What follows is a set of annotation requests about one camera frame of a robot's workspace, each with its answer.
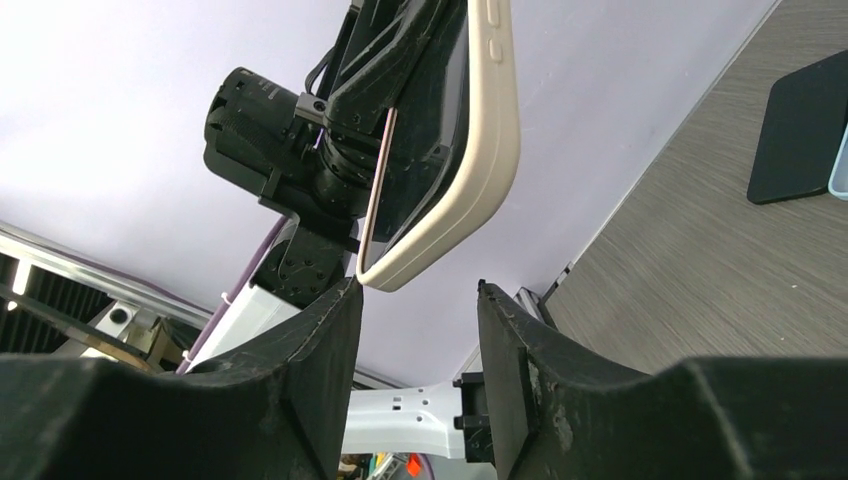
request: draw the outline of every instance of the phone side button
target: phone side button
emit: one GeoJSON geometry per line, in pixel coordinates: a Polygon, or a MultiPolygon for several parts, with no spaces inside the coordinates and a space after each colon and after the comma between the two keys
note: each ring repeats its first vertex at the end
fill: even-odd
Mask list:
{"type": "Polygon", "coordinates": [[[495,63],[501,63],[503,61],[503,47],[494,38],[489,39],[489,58],[494,60],[495,63]]]}
{"type": "Polygon", "coordinates": [[[499,27],[501,25],[501,12],[498,10],[498,0],[485,0],[488,12],[489,25],[499,27]]]}

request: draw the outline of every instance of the gray wood-grain surface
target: gray wood-grain surface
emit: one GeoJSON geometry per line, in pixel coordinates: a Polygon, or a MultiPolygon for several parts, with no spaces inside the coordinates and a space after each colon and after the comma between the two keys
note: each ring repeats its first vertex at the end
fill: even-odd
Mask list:
{"type": "Polygon", "coordinates": [[[848,202],[745,198],[772,84],[846,48],[845,0],[777,7],[548,300],[565,335],[646,372],[848,354],[848,202]]]}

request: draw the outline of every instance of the orange tag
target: orange tag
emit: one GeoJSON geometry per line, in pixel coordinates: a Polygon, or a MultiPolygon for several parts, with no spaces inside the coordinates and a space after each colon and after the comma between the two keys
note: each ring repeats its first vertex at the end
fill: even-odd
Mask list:
{"type": "Polygon", "coordinates": [[[412,478],[417,477],[421,473],[421,460],[418,459],[418,455],[413,453],[409,456],[409,461],[406,462],[406,471],[412,478]]]}

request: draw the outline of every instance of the purple cable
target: purple cable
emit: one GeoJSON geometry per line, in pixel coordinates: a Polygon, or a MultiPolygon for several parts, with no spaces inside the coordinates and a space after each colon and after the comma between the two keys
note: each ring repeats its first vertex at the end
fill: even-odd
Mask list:
{"type": "MultiPolygon", "coordinates": [[[[250,259],[250,263],[247,264],[247,268],[244,269],[238,283],[236,283],[236,286],[230,290],[227,298],[235,298],[235,296],[241,292],[241,289],[244,288],[247,281],[250,280],[250,276],[253,275],[254,271],[256,271],[256,267],[259,266],[259,262],[262,261],[262,257],[265,256],[265,251],[271,246],[271,242],[274,241],[274,238],[280,233],[280,230],[283,229],[285,224],[285,217],[280,217],[280,219],[277,220],[277,223],[274,224],[274,227],[271,228],[271,231],[268,232],[268,235],[266,235],[265,239],[262,240],[262,243],[259,244],[259,248],[256,249],[256,253],[253,254],[253,258],[250,259]]],[[[197,337],[194,345],[192,345],[188,355],[186,355],[180,363],[180,366],[177,368],[177,375],[186,373],[188,367],[191,366],[191,361],[194,359],[195,355],[197,355],[197,352],[200,351],[201,347],[203,347],[206,343],[206,340],[209,339],[209,335],[212,335],[212,331],[218,326],[218,322],[221,321],[221,318],[224,317],[224,314],[227,313],[227,309],[229,308],[230,305],[227,302],[221,302],[221,304],[218,305],[218,308],[215,309],[215,313],[212,314],[209,321],[206,323],[206,326],[204,326],[203,330],[200,331],[200,335],[197,337]]]]}
{"type": "Polygon", "coordinates": [[[421,460],[421,470],[424,471],[424,475],[427,476],[428,480],[436,480],[436,472],[433,471],[433,464],[430,463],[430,459],[427,455],[423,453],[416,453],[418,458],[421,460]]]}

